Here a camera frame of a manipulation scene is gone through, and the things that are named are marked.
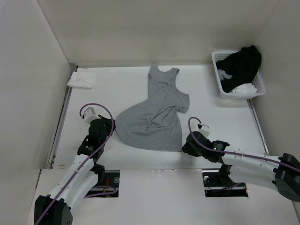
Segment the grey tank top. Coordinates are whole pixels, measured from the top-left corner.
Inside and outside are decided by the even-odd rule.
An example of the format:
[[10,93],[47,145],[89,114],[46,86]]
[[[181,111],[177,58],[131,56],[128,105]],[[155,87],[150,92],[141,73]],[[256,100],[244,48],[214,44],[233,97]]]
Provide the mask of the grey tank top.
[[178,68],[148,73],[148,98],[118,115],[116,133],[127,145],[145,150],[180,152],[182,128],[178,113],[189,110],[189,95],[176,86]]

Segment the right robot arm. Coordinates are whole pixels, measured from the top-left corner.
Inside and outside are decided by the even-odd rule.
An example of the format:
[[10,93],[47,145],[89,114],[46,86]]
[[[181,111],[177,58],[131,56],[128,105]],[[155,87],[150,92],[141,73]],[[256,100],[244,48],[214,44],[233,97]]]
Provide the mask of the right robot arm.
[[230,190],[245,184],[269,188],[283,197],[300,200],[300,163],[290,154],[281,157],[250,155],[232,150],[223,141],[210,141],[200,132],[190,133],[182,151],[194,157],[203,157],[212,163],[220,163],[217,172],[203,175],[208,196],[229,196]]

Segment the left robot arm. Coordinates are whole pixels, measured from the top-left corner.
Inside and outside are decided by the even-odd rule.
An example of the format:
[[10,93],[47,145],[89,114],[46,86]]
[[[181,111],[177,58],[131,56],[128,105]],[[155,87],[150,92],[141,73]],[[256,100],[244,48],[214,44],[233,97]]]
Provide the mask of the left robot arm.
[[34,206],[34,224],[70,225],[73,211],[93,187],[105,182],[105,168],[97,161],[115,130],[115,121],[97,116],[90,122],[69,170],[46,196],[40,195]]

